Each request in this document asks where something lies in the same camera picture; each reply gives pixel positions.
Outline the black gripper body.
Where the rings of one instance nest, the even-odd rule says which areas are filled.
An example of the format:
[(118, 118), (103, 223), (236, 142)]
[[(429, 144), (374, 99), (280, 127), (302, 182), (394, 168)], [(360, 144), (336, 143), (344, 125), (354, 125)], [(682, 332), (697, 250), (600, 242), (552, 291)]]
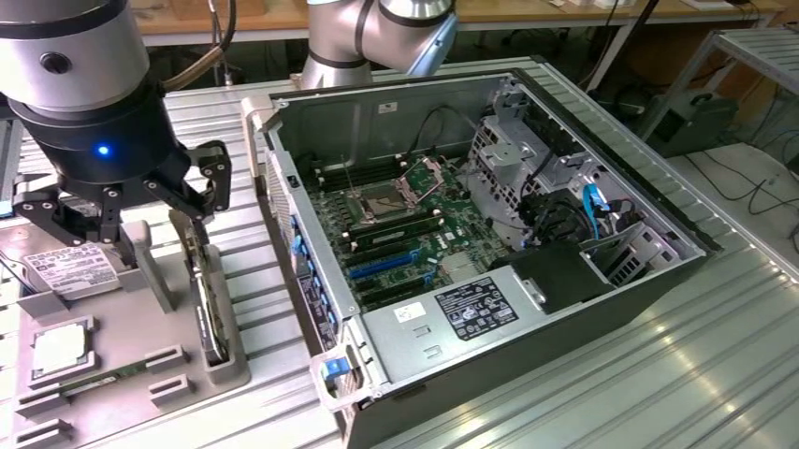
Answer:
[(99, 109), (54, 113), (14, 100), (9, 106), (55, 169), (63, 191), (98, 196), (118, 184), (123, 195), (136, 196), (146, 191), (149, 179), (173, 190), (182, 188), (189, 158), (153, 78)]

